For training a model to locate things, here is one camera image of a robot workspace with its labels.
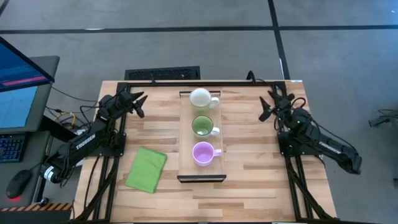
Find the black backlit keyboard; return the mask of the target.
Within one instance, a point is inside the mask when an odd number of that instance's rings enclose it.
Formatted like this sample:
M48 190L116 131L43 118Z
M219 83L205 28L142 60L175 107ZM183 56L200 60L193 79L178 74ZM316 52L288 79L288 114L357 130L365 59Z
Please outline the black backlit keyboard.
M25 152L26 134L0 134L0 163L20 162Z

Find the tilted blue screen monitor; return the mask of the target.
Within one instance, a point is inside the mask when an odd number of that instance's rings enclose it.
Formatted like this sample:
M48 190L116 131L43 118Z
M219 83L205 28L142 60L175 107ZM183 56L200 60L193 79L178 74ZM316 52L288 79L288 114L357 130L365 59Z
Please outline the tilted blue screen monitor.
M0 92L46 85L54 81L48 72L0 37Z

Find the green folded cloth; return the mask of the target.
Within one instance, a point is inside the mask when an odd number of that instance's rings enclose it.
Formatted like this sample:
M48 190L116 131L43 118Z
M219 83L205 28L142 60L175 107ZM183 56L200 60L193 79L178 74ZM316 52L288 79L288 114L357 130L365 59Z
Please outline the green folded cloth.
M132 163L125 185L154 194L166 161L166 154L146 147L140 147Z

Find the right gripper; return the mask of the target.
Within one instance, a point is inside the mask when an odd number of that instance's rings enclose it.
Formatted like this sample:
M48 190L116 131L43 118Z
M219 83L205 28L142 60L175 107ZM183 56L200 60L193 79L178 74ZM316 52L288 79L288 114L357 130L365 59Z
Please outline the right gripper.
M275 110L285 110L291 108L292 104L291 101L295 98L293 93L287 96L281 96L277 93L277 91L268 91L268 94L274 100L275 103ZM271 106L270 104L263 98L259 97L263 109L264 114L271 114Z

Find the medium green mug white handle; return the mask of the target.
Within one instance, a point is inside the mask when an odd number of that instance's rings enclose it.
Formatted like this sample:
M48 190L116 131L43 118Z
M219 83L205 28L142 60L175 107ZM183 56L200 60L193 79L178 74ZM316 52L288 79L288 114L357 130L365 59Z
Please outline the medium green mug white handle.
M220 133L220 128L215 127L213 121L207 116L197 116L192 121L192 130L199 138L208 138Z

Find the black computer mouse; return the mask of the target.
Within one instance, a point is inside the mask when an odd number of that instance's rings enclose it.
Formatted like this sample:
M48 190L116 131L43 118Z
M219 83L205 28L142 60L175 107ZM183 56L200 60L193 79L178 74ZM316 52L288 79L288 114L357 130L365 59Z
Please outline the black computer mouse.
M6 196L9 199L14 199L19 197L32 177L32 172L30 170L19 171L9 182L6 188Z

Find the grey metal stand leg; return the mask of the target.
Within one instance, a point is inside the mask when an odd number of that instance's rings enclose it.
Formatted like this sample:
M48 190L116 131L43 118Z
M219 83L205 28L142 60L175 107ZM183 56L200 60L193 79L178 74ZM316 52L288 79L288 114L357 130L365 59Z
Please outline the grey metal stand leg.
M372 128L378 127L384 123L391 123L394 127L398 127L398 110L397 109L379 109L379 116L368 121Z

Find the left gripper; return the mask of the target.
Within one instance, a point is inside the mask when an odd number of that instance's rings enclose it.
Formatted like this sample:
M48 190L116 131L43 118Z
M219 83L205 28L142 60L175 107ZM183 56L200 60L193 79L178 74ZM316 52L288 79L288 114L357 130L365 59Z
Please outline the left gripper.
M132 111L134 107L134 102L136 101L136 107L141 108L146 99L147 95L143 96L144 92L130 93L126 90L118 93L116 97L116 107L123 111Z

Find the dark grey desk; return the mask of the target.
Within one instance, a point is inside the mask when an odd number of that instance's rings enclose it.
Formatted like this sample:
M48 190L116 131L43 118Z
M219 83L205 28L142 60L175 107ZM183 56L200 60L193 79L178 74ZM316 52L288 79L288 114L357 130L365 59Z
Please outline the dark grey desk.
M27 133L25 152L20 162L0 163L0 208L26 207L35 201L37 184L41 181L40 166L44 161L47 144L50 140L48 131ZM21 170L30 170L32 177L23 193L14 199L6 196L10 180Z

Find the grey framed screen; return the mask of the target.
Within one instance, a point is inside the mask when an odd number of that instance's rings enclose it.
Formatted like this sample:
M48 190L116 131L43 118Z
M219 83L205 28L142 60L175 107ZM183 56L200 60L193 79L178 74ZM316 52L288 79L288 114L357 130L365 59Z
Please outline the grey framed screen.
M31 57L55 77L60 57ZM0 134L29 133L40 129L53 83L0 92Z

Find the large pale green mug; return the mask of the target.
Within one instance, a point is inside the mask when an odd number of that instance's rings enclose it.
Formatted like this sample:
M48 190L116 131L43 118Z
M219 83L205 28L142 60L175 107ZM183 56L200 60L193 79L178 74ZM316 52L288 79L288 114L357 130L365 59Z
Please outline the large pale green mug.
M220 99L212 96L205 88L193 90L190 93L189 100L196 115L206 115L210 109L217 107L220 103Z

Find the wooden shelf black frame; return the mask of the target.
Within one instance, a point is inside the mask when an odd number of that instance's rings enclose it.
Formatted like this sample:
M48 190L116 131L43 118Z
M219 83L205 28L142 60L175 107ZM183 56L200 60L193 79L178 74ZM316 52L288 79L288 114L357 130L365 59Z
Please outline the wooden shelf black frame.
M215 149L223 151L220 104L210 109L206 115L196 115L189 100L191 91L181 91L180 95L180 143L177 179L181 183L188 182L223 182L226 179L224 171L224 152L215 157L208 166L199 166L192 157L192 149L199 142L208 142ZM220 91L210 91L212 96L220 98ZM192 121L197 116L209 117L214 126L220 128L219 135L199 138L192 130Z

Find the black floor vent grille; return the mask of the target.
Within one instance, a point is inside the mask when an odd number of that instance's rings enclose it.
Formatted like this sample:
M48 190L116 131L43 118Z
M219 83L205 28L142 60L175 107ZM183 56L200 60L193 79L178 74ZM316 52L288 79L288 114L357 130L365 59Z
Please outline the black floor vent grille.
M125 80L200 80L200 67L167 67L125 70Z

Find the small pink mug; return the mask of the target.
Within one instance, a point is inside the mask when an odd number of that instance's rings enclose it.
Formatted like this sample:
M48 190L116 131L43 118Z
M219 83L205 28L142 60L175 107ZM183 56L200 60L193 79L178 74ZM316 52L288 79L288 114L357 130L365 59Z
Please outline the small pink mug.
M194 145L192 149L192 157L195 163L199 166L208 166L212 163L215 157L222 154L221 149L215 149L208 142L199 142Z

